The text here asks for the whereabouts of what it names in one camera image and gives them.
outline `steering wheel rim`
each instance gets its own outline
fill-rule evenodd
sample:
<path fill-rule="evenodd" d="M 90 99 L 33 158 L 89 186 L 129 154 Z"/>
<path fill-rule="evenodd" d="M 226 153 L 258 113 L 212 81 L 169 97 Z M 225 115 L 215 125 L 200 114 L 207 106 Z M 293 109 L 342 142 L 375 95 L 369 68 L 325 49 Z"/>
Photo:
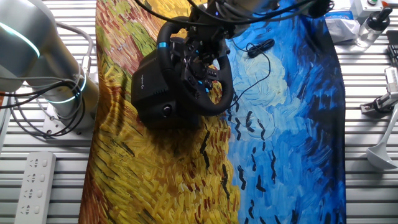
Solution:
<path fill-rule="evenodd" d="M 174 19 L 187 21 L 188 17 L 180 16 Z M 181 25 L 166 22 L 159 31 L 157 37 L 157 60 L 162 76 L 170 92 L 186 109 L 203 116 L 219 115 L 230 107 L 233 99 L 233 81 L 228 57 L 225 55 L 217 59 L 220 65 L 218 81 L 223 89 L 220 102 L 214 104 L 204 91 L 204 88 L 199 88 L 199 94 L 193 96 L 183 84 L 180 74 L 174 70 L 169 49 L 171 35 L 178 33 L 183 28 Z"/>

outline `aluminum grid surface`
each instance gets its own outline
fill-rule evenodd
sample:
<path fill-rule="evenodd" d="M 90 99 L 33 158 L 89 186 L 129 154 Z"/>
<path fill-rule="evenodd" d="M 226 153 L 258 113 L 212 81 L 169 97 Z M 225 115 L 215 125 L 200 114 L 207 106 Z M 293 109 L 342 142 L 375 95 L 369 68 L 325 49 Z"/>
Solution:
<path fill-rule="evenodd" d="M 346 7 L 348 0 L 335 0 L 336 8 Z M 86 31 L 95 40 L 96 1 L 45 1 L 57 21 Z M 389 30 L 398 30 L 398 10 L 391 16 Z M 58 30 L 69 51 L 81 62 L 87 41 L 70 31 Z M 384 69 L 389 59 L 384 53 L 388 41 L 385 33 L 363 54 L 354 54 L 336 46 L 346 86 L 346 195 L 347 223 L 398 223 L 398 169 L 376 171 L 366 160 L 366 148 L 377 144 L 387 128 L 389 116 L 371 119 L 361 115 L 359 105 L 386 93 Z M 96 54 L 92 54 L 92 73 L 97 71 Z M 28 119 L 43 126 L 45 115 L 36 103 L 23 106 Z M 387 145 L 389 155 L 398 162 L 398 124 Z M 77 223 L 90 142 L 74 145 L 49 144 L 26 134 L 10 120 L 0 155 L 0 223 L 14 223 L 25 160 L 30 152 L 50 151 L 57 156 L 48 224 Z"/>

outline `brushstroke pattern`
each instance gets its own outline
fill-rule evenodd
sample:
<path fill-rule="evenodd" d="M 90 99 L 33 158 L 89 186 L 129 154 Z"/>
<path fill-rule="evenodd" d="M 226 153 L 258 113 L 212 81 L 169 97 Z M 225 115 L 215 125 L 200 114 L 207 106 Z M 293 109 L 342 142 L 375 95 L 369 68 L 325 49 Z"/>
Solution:
<path fill-rule="evenodd" d="M 187 2 L 147 4 L 169 17 L 188 15 Z M 97 6 L 100 98 L 79 223 L 237 223 L 240 195 L 223 115 L 202 118 L 197 131 L 148 131 L 130 103 L 132 74 L 155 49 L 163 21 L 133 0 Z M 210 97 L 220 96 L 215 85 Z"/>
<path fill-rule="evenodd" d="M 186 1 L 146 4 L 189 13 Z M 271 75 L 196 133 L 149 132 L 130 104 L 163 21 L 133 0 L 99 0 L 96 21 L 101 103 L 79 223 L 345 223 L 344 86 L 322 19 L 257 23 L 237 38 L 275 39 Z M 269 69 L 228 44 L 236 100 Z"/>
<path fill-rule="evenodd" d="M 289 4 L 282 1 L 282 7 Z M 243 48 L 270 38 L 270 77 L 226 115 L 234 127 L 228 154 L 233 184 L 245 186 L 239 222 L 345 223 L 345 90 L 325 21 L 260 22 L 235 42 Z M 268 74 L 268 61 L 228 44 L 239 95 Z"/>

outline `blue sky print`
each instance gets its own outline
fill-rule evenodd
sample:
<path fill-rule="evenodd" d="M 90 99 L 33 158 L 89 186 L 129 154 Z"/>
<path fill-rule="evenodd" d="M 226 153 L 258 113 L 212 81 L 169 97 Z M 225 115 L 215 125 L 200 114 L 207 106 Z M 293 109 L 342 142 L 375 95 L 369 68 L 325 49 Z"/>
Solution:
<path fill-rule="evenodd" d="M 225 118 L 233 184 L 241 189 L 239 222 L 346 223 L 345 89 L 325 21 L 260 22 L 235 42 L 245 48 L 270 38 L 269 78 L 245 92 Z M 268 74 L 268 61 L 228 46 L 239 96 Z"/>

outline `gaming steering wheel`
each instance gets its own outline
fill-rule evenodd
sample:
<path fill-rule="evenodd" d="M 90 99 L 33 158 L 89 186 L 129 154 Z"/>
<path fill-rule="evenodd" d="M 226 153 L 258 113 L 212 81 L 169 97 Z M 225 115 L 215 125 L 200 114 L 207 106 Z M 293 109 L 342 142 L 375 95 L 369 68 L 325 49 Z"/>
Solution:
<path fill-rule="evenodd" d="M 176 17 L 174 19 L 187 21 L 187 17 Z M 182 74 L 178 74 L 172 62 L 170 54 L 170 38 L 172 34 L 178 33 L 183 27 L 178 24 L 166 22 L 159 31 L 157 37 L 157 61 L 162 76 L 175 99 L 187 110 L 203 116 L 216 116 L 227 110 L 233 99 L 233 82 L 231 65 L 228 57 L 222 56 L 217 59 L 220 70 L 203 67 L 201 75 L 192 74 L 189 68 L 189 58 L 181 58 Z M 207 95 L 207 86 L 212 86 L 212 81 L 217 80 L 223 88 L 220 102 L 214 104 Z"/>

